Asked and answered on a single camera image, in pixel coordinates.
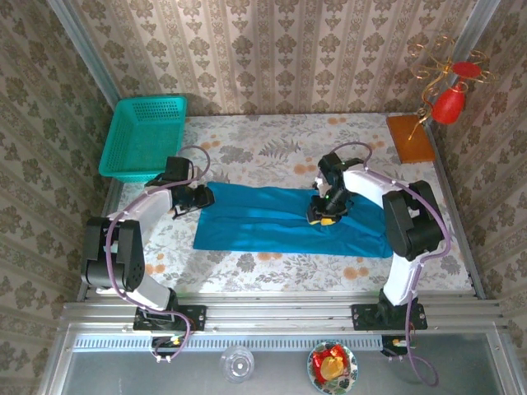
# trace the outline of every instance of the teal plastic basket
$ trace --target teal plastic basket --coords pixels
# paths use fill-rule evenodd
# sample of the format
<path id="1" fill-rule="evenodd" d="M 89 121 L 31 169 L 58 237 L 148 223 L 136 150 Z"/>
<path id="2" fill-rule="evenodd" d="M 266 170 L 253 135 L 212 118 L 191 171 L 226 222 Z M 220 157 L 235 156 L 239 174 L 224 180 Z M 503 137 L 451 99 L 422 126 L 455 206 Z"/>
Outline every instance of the teal plastic basket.
<path id="1" fill-rule="evenodd" d="M 187 100 L 148 96 L 121 100 L 115 107 L 99 173 L 124 183 L 146 183 L 165 170 L 184 135 Z"/>

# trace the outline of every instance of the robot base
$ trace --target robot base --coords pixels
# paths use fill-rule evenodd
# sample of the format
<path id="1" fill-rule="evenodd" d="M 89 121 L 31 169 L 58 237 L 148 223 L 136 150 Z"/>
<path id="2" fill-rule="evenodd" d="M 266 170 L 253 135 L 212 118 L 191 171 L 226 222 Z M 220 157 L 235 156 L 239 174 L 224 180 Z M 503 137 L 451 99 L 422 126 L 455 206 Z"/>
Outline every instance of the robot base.
<path id="1" fill-rule="evenodd" d="M 403 331 L 407 307 L 407 304 L 393 306 L 386 299 L 383 290 L 380 290 L 379 303 L 352 305 L 353 329 L 356 331 Z M 417 298 L 412 301 L 410 323 L 413 325 L 412 329 L 428 328 L 425 309 L 417 302 Z"/>
<path id="2" fill-rule="evenodd" d="M 191 331 L 204 331 L 207 320 L 207 306 L 202 305 L 178 305 L 177 297 L 173 290 L 170 290 L 170 299 L 167 310 L 177 311 L 185 315 L 192 324 Z M 136 309 L 133 320 L 134 331 L 148 332 L 184 332 L 185 323 L 181 318 L 173 315 L 151 314 L 142 309 Z"/>

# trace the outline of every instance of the wooden block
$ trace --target wooden block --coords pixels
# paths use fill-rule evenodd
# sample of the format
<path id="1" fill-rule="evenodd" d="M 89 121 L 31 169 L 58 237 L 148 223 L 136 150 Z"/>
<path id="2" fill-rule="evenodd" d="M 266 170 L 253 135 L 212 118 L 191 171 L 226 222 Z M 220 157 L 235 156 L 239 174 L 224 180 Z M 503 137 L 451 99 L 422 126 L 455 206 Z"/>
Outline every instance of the wooden block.
<path id="1" fill-rule="evenodd" d="M 418 120 L 417 115 L 400 115 L 386 119 L 401 163 L 433 162 L 436 159 L 436 153 L 422 125 L 417 127 L 412 139 L 408 140 Z"/>

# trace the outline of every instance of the floral tablecloth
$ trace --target floral tablecloth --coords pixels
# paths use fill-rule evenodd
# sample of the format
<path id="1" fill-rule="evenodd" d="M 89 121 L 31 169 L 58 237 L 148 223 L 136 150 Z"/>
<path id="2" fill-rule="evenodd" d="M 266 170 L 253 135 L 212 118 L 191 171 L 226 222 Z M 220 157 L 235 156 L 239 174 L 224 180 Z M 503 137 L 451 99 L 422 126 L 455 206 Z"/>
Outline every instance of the floral tablecloth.
<path id="1" fill-rule="evenodd" d="M 210 153 L 206 180 L 284 188 L 310 188 L 320 157 L 350 141 L 371 145 L 372 169 L 408 182 L 430 183 L 454 234 L 432 163 L 400 164 L 384 114 L 188 118 L 184 137 L 184 145 L 197 144 Z M 365 154 L 363 148 L 351 147 L 339 152 L 344 158 Z M 184 155 L 203 169 L 198 150 Z M 142 184 L 125 184 L 120 208 L 142 188 Z M 391 258 L 194 250 L 198 218 L 198 211 L 175 221 L 167 214 L 145 248 L 147 272 L 176 291 L 372 291 L 379 290 L 389 274 Z M 419 289 L 471 290 L 455 235 L 450 255 L 425 266 Z"/>

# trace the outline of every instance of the table surface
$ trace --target table surface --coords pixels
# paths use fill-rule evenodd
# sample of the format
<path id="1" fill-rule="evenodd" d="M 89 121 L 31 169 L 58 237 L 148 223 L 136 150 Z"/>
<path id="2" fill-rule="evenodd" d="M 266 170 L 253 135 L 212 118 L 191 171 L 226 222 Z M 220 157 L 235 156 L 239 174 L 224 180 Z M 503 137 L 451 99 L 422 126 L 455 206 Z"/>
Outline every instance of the table surface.
<path id="1" fill-rule="evenodd" d="M 401 165 L 385 114 L 307 114 L 188 118 L 184 145 L 207 149 L 212 164 L 207 181 L 252 187 L 310 188 L 318 160 L 338 144 L 366 142 L 373 148 L 370 167 L 407 182 L 426 180 L 452 234 L 452 250 L 428 263 L 419 290 L 471 291 L 463 254 L 453 230 L 432 163 Z M 203 154 L 186 157 L 201 169 Z M 363 148 L 346 147 L 341 157 L 365 157 Z M 119 209 L 143 184 L 125 184 Z M 199 212 L 175 221 L 163 216 L 145 247 L 147 272 L 178 292 L 377 291 L 385 283 L 391 258 L 298 253 L 238 253 L 192 248 Z"/>
<path id="2" fill-rule="evenodd" d="M 378 351 L 354 351 L 359 375 L 349 395 L 500 395 L 486 335 L 420 336 L 415 353 L 437 369 L 440 384 L 429 388 L 409 363 L 388 362 Z M 308 351 L 254 353 L 254 373 L 242 384 L 228 383 L 220 371 L 221 352 L 183 352 L 171 364 L 157 364 L 149 352 L 73 354 L 62 395 L 316 395 L 306 372 Z M 418 362 L 429 380 L 430 372 Z"/>

